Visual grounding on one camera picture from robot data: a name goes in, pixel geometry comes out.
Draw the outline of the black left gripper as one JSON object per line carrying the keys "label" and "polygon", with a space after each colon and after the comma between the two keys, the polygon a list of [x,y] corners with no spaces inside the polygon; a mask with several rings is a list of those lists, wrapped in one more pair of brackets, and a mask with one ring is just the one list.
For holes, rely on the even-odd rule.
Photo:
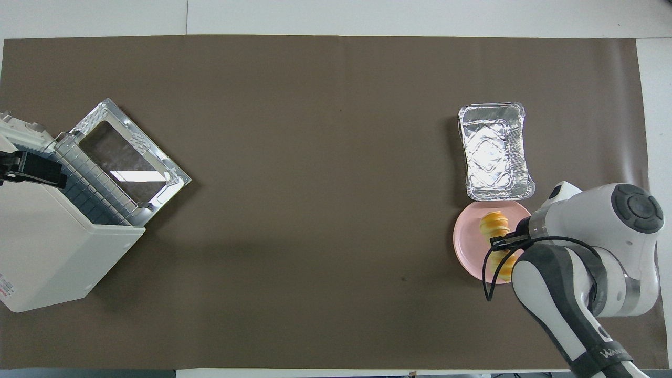
{"label": "black left gripper", "polygon": [[[15,168],[20,165],[20,176]],[[20,183],[24,180],[65,189],[68,176],[58,161],[52,161],[29,151],[1,152],[1,186],[6,181]]]}

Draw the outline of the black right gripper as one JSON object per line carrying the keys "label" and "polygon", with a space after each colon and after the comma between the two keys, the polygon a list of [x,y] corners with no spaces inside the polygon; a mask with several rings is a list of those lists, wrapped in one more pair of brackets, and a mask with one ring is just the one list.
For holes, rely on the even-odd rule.
{"label": "black right gripper", "polygon": [[506,215],[489,216],[489,251],[516,251],[530,240],[529,217],[521,220],[514,229]]}

